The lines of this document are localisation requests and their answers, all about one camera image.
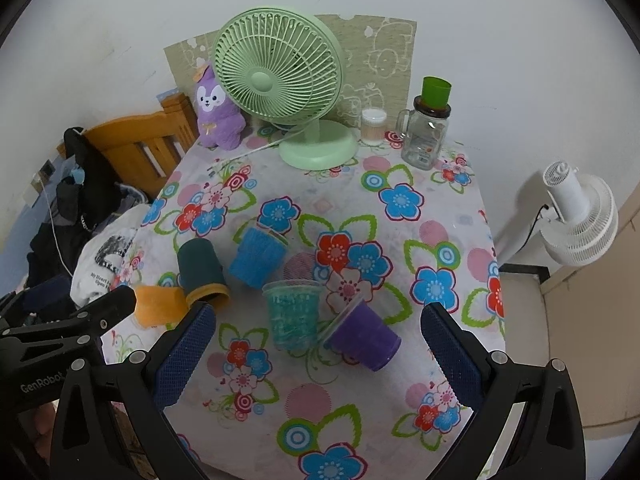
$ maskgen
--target screw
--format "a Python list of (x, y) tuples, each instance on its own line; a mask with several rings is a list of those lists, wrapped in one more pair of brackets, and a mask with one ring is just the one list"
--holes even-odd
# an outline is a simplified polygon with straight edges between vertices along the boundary
[(551, 361), (551, 365), (559, 372), (564, 372), (566, 370), (566, 365), (560, 359), (553, 359)]
[(145, 360), (146, 352), (143, 350), (136, 350), (129, 356), (129, 361), (137, 365)]
[(491, 360), (494, 363), (503, 365), (509, 360), (509, 358), (507, 357), (507, 354), (505, 354), (504, 352), (501, 352), (500, 350), (496, 350), (495, 352), (491, 352)]
[(75, 370), (76, 372), (82, 369), (83, 366), (84, 366), (84, 359), (76, 359), (71, 363), (71, 369)]

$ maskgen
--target fan base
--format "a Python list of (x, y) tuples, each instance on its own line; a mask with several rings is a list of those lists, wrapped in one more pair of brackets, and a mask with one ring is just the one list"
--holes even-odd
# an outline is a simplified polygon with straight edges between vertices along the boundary
[(313, 135), (302, 132), (283, 140), (279, 147), (282, 160), (299, 170), (321, 171), (344, 164), (358, 151), (355, 136), (335, 121), (319, 121), (318, 138), (309, 137)]

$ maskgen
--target blue cup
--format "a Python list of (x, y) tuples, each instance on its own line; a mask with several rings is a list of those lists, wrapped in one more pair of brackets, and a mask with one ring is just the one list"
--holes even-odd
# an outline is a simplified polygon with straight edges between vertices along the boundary
[(287, 247), (275, 234), (250, 227), (242, 236), (229, 273), (253, 288), (262, 288), (284, 261)]

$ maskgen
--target brown jar lid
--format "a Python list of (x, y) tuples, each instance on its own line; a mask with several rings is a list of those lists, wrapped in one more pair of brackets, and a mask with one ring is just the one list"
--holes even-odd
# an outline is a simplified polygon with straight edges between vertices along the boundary
[(433, 108), (429, 108), (422, 101), (422, 96), (417, 95), (414, 99), (414, 108), (418, 110), (421, 114), (428, 115), (429, 117), (433, 117), (435, 119), (446, 119), (451, 115), (451, 106), (447, 105), (446, 108), (441, 110), (434, 110)]

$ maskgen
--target fan stand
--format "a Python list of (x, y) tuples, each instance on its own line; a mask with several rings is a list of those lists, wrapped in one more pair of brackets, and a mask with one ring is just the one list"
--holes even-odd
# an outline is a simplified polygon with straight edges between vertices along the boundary
[(280, 143), (282, 160), (299, 170), (321, 171), (344, 164), (358, 151), (348, 127), (335, 121), (314, 120), (292, 130)]

